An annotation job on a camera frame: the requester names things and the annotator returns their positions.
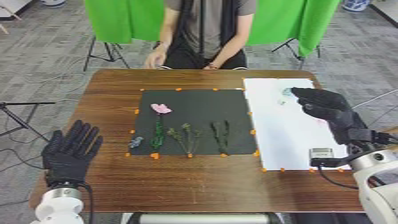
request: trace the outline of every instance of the white paper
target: white paper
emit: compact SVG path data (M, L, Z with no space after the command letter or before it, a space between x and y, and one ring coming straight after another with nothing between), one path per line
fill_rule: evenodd
M326 122L303 113L296 97L282 94L291 87L312 88L312 81L244 79L244 97L266 170L308 170L310 148L331 148L333 157L346 157L346 147L333 141Z

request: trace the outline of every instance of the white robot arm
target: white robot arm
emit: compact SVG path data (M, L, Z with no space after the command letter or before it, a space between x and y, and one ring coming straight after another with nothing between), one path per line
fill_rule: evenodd
M38 221L29 224L83 224L77 213L83 210L81 193L74 188L56 188L42 195L35 208Z
M381 150L349 162L358 187L358 200L372 224L398 224L398 183L369 187L369 178L398 169L398 158L390 150Z

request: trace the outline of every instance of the light stand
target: light stand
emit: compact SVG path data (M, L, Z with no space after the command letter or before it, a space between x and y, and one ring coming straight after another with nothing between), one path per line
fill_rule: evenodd
M10 119L15 121L15 123L19 124L19 127L15 127L13 129L10 129L3 133L0 133L0 137L5 136L6 134L10 134L12 132L19 131L21 129L28 129L33 132L33 134L37 135L37 137L45 142L49 142L47 138L42 136L38 131L28 125L38 105L49 105L49 104L54 104L54 102L38 102L38 103L5 103L5 102L1 102L0 103L0 110L3 111L3 113L6 114ZM33 109L29 111L26 121L22 121L22 119L17 117L17 115L10 112L6 106L26 106L26 105L33 105Z

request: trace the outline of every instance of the black glove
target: black glove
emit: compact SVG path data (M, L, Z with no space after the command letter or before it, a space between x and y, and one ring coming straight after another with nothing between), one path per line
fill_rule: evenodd
M102 137L95 138L97 132L97 127L90 128L90 124L83 124L79 120L74 122L65 136L61 131L53 132L53 137L40 153L42 167L47 169L47 187L54 187L65 182L76 186L84 182L90 160L95 157L102 143Z
M347 130L365 129L365 124L353 112L340 94L317 89L291 88L301 110L312 117L326 120L337 144L347 144Z

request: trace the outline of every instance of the dried flower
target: dried flower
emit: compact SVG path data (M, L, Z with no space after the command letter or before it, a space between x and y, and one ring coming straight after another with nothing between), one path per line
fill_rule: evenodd
M172 110L166 108L164 104L150 104L150 108L157 114L168 114Z

